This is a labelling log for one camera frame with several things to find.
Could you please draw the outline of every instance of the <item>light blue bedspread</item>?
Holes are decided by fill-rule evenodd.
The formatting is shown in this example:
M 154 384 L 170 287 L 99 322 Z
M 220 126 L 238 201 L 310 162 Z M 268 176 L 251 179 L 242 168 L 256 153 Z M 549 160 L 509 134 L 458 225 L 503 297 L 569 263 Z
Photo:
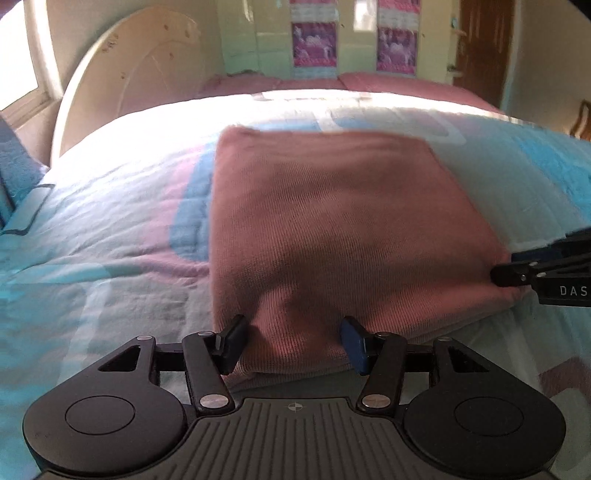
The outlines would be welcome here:
M 213 156 L 232 124 L 424 138 L 513 251 L 591 224 L 591 144 L 470 107 L 320 90 L 194 100 L 118 119 L 70 150 L 0 235 L 0 480 L 38 472 L 20 431 L 37 397 L 136 335 L 177 342 L 210 325 Z M 530 294 L 452 335 L 553 398 L 568 425 L 553 472 L 588 478 L 591 310 L 540 306 Z M 351 378 L 322 382 L 333 394 Z M 178 378 L 165 386 L 186 395 Z M 316 378 L 265 392 L 294 389 L 323 391 Z

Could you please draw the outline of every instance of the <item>cream headboard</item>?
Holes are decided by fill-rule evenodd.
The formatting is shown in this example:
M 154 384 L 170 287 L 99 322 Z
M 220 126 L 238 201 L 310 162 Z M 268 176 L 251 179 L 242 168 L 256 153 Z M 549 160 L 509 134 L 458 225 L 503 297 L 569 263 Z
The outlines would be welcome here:
M 188 16 L 142 9 L 116 23 L 86 53 L 70 81 L 51 148 L 51 163 L 84 137 L 127 113 L 195 98 L 223 73 L 221 51 Z

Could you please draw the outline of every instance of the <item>crosshair emblem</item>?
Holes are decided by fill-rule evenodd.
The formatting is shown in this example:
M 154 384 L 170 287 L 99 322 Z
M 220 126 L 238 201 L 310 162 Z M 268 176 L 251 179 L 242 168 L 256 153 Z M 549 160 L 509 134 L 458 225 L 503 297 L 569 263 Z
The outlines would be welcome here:
M 304 408 L 304 406 L 301 403 L 295 401 L 290 403 L 287 408 L 289 408 L 291 411 L 300 411 L 302 408 Z

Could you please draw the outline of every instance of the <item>wooden chair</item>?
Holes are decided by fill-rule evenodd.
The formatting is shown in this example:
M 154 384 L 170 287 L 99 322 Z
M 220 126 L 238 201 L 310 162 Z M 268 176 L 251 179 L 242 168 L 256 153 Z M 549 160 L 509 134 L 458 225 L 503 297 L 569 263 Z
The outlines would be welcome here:
M 570 131 L 570 136 L 591 142 L 591 102 L 581 102 L 579 117 Z

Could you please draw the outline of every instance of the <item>window frame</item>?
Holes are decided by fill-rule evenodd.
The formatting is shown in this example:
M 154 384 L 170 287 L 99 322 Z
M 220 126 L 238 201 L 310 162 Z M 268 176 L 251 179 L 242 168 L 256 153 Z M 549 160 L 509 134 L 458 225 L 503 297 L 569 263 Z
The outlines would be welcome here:
M 46 0 L 21 1 L 25 11 L 25 29 L 33 71 L 37 80 L 37 88 L 15 100 L 3 110 L 0 110 L 4 120 L 13 128 L 21 126 L 32 116 L 52 103 L 52 101 L 59 100 L 63 97 L 63 89 L 59 83 L 59 74 L 57 75 L 57 81 L 52 82 L 50 80 L 50 62 L 53 62 L 56 73 L 57 65 L 48 28 L 47 35 L 44 35 L 43 41 L 50 42 L 49 50 L 43 49 L 41 46 L 42 39 L 40 38 L 41 35 L 38 26 L 39 20 L 43 22 L 43 19 L 45 19 L 48 25 Z M 48 58 L 48 51 L 51 52 L 51 58 Z

